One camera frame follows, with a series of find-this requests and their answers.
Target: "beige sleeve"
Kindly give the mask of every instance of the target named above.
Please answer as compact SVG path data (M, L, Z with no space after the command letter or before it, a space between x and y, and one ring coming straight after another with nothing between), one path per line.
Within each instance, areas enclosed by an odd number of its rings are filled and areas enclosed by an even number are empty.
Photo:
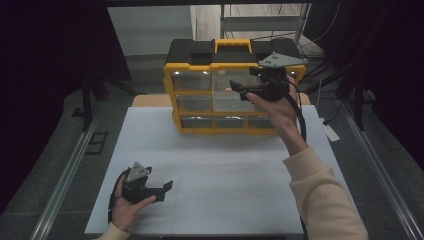
M129 233L121 231L119 228L115 227L115 225L109 223L106 232L103 233L98 240L126 240L129 236Z
M312 148L283 162L292 177L290 187L309 239L368 239L346 188Z

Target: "human hand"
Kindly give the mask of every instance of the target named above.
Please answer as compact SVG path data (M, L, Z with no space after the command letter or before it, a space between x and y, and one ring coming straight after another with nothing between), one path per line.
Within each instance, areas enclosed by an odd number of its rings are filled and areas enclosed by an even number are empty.
M295 83L292 77L287 76L287 78L291 83ZM289 84L290 95L297 103L298 96L293 84ZM250 102L268 113L272 126L284 141L290 155L294 155L308 147L297 129L296 112L287 99L268 102L253 93L247 93L246 97Z
M122 197L122 187L124 186L125 178L126 176L121 177L115 191L116 200L113 207L112 223L120 230L128 232L141 209L152 204L156 200L156 196L148 197L137 204L128 202Z

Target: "white tabletop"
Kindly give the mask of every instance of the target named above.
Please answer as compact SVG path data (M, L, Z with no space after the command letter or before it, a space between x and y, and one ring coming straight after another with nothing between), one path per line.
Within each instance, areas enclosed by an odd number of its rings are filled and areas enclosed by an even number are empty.
M173 188L145 209L130 229L139 235L301 234L287 149L276 135L189 135L177 131L172 108L129 108L85 230L107 229L109 196L119 174L135 161L152 167L147 187ZM304 106L307 142L343 175L314 106Z

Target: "floor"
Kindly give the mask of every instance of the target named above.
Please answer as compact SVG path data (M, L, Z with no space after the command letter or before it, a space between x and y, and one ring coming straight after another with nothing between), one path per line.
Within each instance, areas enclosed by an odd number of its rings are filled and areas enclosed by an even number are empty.
M278 8L279 5L264 4L255 8L255 11L263 14L269 9L269 12L276 14ZM300 5L287 5L283 9L285 13L290 14L292 8L298 13ZM232 13L240 12L243 15L247 13L245 9L247 8L241 5L237 8L233 6ZM201 14L203 10L199 8L198 16L206 17ZM206 19L199 18L199 29L205 29L200 27L204 24L202 21L208 22ZM210 31L203 33L199 31L198 39L210 40L208 34L214 31L216 34L217 28L216 25L214 26L215 28L206 28ZM236 33L233 34L236 38L242 37ZM301 44L307 42L307 39L301 39ZM308 47L310 48L304 49L306 54L319 54L319 48L313 44L309 44ZM164 57L162 55L127 57L133 81L125 82L125 84L147 94L164 93L162 84ZM309 62L308 71L318 63L319 61ZM330 75L333 71L335 69L330 68L315 77L305 78L300 82L299 88L305 90L319 83L322 77ZM334 117L340 106L340 101L334 94L338 83L335 81L309 95L319 115L325 119ZM96 139L93 138L93 141L83 149L81 162L75 170L69 189L63 194L63 203L58 206L57 216L52 218L51 228L47 228L44 239L90 239L89 236L84 235L85 226L112 157L127 108L131 106L133 100L133 96L122 89L108 83L105 83L105 86L109 92L108 99L102 102L93 100L94 112L97 112L95 115L97 125L93 135L102 138L105 136L104 133L107 133L104 146L96 144ZM355 137L353 128L349 125L349 108L352 102L349 99L345 100L344 106L346 108L341 108L339 114L330 123L340 136L340 141L331 146L349 185L358 212L369 231L370 239L409 239L367 155ZM81 140L83 120L81 117L72 116L76 108L82 108L80 91L67 97L64 113L49 144L6 211L1 215L1 239L29 239L32 236L56 183L62 176L62 171L74 153L75 146ZM363 122L365 133L373 149L415 216L418 226L424 229L424 191L422 190L424 189L424 173L379 122L371 110L371 105L364 106Z

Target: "white wall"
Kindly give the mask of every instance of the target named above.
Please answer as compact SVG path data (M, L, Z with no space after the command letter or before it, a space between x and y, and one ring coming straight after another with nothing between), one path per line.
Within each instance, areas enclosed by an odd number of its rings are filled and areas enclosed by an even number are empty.
M167 54L176 38L193 38L190 6L108 8L125 56Z

